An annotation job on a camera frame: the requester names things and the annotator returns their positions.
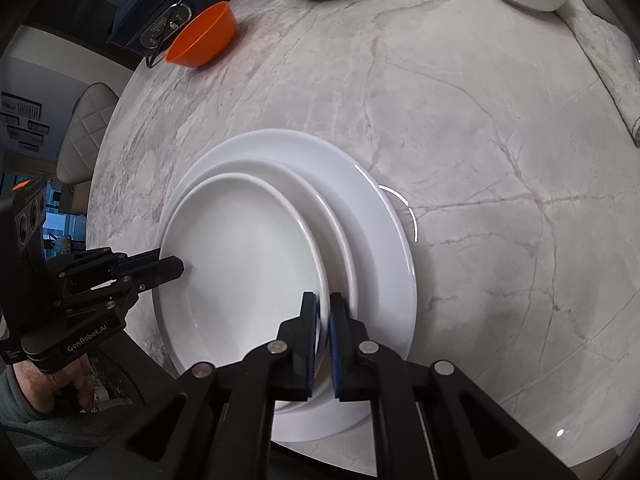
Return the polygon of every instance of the dish towel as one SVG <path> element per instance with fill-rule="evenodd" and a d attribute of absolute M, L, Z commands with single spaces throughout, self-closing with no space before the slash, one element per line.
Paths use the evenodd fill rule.
<path fill-rule="evenodd" d="M 640 148 L 639 61 L 631 40 L 615 25 L 594 16 L 582 0 L 567 0 L 556 12 L 593 63 Z"/>

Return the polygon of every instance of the person's hand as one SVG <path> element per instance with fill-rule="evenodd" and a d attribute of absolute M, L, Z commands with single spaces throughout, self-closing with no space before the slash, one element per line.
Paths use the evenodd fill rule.
<path fill-rule="evenodd" d="M 22 361 L 13 367 L 24 397 L 34 409 L 44 415 L 53 410 L 54 394 L 68 384 L 73 384 L 78 390 L 80 406 L 89 411 L 94 405 L 95 386 L 86 355 L 51 375 L 43 374 L 31 361 Z"/>

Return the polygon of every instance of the metal screw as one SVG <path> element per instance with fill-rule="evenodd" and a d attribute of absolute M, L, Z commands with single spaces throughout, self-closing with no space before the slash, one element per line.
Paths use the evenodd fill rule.
<path fill-rule="evenodd" d="M 358 345 L 358 348 L 363 354 L 375 354 L 378 350 L 380 350 L 378 343 L 376 343 L 375 341 L 363 341 Z"/>
<path fill-rule="evenodd" d="M 287 348 L 287 344 L 284 341 L 280 341 L 279 339 L 271 341 L 267 345 L 267 350 L 272 354 L 282 354 Z"/>
<path fill-rule="evenodd" d="M 211 375 L 212 371 L 213 366 L 211 366 L 209 363 L 197 363 L 191 369 L 191 373 L 199 379 Z"/>
<path fill-rule="evenodd" d="M 456 367 L 449 361 L 438 361 L 433 365 L 433 369 L 440 375 L 451 375 L 455 371 Z"/>

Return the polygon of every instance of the cable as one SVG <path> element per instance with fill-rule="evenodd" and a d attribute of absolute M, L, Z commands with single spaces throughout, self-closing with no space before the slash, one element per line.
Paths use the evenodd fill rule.
<path fill-rule="evenodd" d="M 98 449 L 97 446 L 72 446 L 71 444 L 62 444 L 62 442 L 56 442 L 55 440 L 51 440 L 50 438 L 47 438 L 46 436 L 42 436 L 41 434 L 36 433 L 35 431 L 23 430 L 22 428 L 14 428 L 13 426 L 5 426 L 4 424 L 2 425 L 2 428 L 7 433 L 21 433 L 28 436 L 32 436 L 33 438 L 37 438 L 38 440 L 41 440 L 46 444 L 49 444 L 50 446 L 59 447 L 60 449 L 64 449 L 65 451 L 71 451 L 74 453 L 88 453 Z"/>
<path fill-rule="evenodd" d="M 105 354 L 102 350 L 100 350 L 99 348 L 95 349 L 96 352 L 98 352 L 100 355 L 102 355 L 102 357 L 104 357 L 105 359 L 111 361 L 111 363 L 115 364 L 118 369 L 127 377 L 127 379 L 131 382 L 133 388 L 135 389 L 136 393 L 138 394 L 138 397 L 140 398 L 140 402 L 142 402 L 143 406 L 146 406 L 146 400 L 145 400 L 145 396 L 142 394 L 142 392 L 140 391 L 140 388 L 138 387 L 138 385 L 136 384 L 136 381 L 133 380 L 133 378 L 129 375 L 129 373 L 122 367 L 120 366 L 119 362 L 117 362 L 115 359 L 109 357 L 107 354 Z"/>
<path fill-rule="evenodd" d="M 161 53 L 162 46 L 164 45 L 164 42 L 166 41 L 166 39 L 174 31 L 170 27 L 170 23 L 178 15 L 178 11 L 180 10 L 179 6 L 182 3 L 182 1 L 183 0 L 178 0 L 171 7 L 169 7 L 170 9 L 173 7 L 174 10 L 169 12 L 168 16 L 166 17 L 166 20 L 164 20 L 164 25 L 162 26 L 162 32 L 160 33 L 160 39 L 158 40 L 158 44 L 156 45 L 151 56 L 145 56 L 145 64 L 147 68 L 153 68 L 156 65 L 156 57 Z"/>

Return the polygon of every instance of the white chair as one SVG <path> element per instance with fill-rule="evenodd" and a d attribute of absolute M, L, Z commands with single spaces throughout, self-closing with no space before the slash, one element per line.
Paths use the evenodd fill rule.
<path fill-rule="evenodd" d="M 90 181 L 107 124 L 118 96 L 105 83 L 94 83 L 80 96 L 66 128 L 56 174 L 64 184 Z"/>

